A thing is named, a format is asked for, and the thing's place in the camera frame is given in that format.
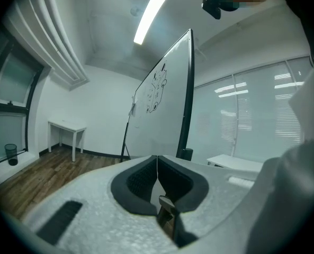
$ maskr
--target black baseboard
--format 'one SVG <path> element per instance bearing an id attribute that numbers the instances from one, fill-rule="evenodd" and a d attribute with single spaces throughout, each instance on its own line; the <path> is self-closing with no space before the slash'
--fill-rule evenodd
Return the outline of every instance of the black baseboard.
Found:
<path id="1" fill-rule="evenodd" d="M 58 146 L 59 146 L 59 143 L 53 145 L 51 148 L 54 149 L 54 148 L 56 148 L 56 147 L 58 147 Z M 40 157 L 40 156 L 43 156 L 44 154 L 46 154 L 46 153 L 48 153 L 48 152 L 49 152 L 49 148 L 47 148 L 47 149 L 45 149 L 45 150 L 42 150 L 42 151 L 39 153 L 39 157 Z"/>
<path id="2" fill-rule="evenodd" d="M 70 146 L 70 145 L 61 144 L 61 146 L 64 147 L 64 148 L 72 149 L 72 146 Z M 95 151 L 90 151 L 90 150 L 84 150 L 84 153 L 87 153 L 89 155 L 97 155 L 97 156 L 104 156 L 104 157 L 109 157 L 109 158 L 119 158 L 120 159 L 120 155 L 110 155 L 110 154 L 107 154 L 107 153 L 95 152 Z M 124 159 L 130 159 L 128 156 L 124 156 L 123 158 Z"/>

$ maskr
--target brown wood flooring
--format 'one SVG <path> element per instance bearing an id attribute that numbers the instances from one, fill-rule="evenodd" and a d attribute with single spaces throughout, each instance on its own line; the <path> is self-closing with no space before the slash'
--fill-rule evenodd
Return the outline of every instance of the brown wood flooring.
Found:
<path id="1" fill-rule="evenodd" d="M 77 176 L 119 163 L 119 159 L 57 147 L 0 184 L 0 208 L 21 220 L 36 204 Z"/>

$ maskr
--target cartoon drawing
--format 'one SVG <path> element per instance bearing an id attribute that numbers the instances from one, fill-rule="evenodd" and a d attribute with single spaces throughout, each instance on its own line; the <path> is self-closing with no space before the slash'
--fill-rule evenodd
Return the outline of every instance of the cartoon drawing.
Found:
<path id="1" fill-rule="evenodd" d="M 158 105 L 162 101 L 164 86 L 167 83 L 166 80 L 166 62 L 164 63 L 162 69 L 158 72 L 155 72 L 147 93 L 147 107 L 146 113 L 153 112 L 157 109 Z"/>

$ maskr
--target textured black grip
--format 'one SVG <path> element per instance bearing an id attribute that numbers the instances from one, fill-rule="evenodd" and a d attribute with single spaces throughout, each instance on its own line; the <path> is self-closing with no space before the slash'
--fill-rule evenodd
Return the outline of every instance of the textured black grip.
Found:
<path id="1" fill-rule="evenodd" d="M 37 232 L 37 235 L 46 242 L 55 245 L 82 206 L 80 202 L 66 202 Z"/>
<path id="2" fill-rule="evenodd" d="M 207 180 L 164 156 L 158 157 L 158 179 L 178 212 L 194 211 L 209 191 Z"/>
<path id="3" fill-rule="evenodd" d="M 157 157 L 151 156 L 140 164 L 118 174 L 112 181 L 114 199 L 128 212 L 157 215 L 150 203 L 152 189 L 157 180 Z"/>

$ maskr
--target wire wastebasket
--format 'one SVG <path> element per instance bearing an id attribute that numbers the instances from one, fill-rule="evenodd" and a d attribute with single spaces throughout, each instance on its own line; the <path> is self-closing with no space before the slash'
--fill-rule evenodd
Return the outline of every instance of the wire wastebasket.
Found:
<path id="1" fill-rule="evenodd" d="M 17 146 L 15 144 L 7 144 L 5 145 L 5 151 L 10 166 L 18 164 Z"/>

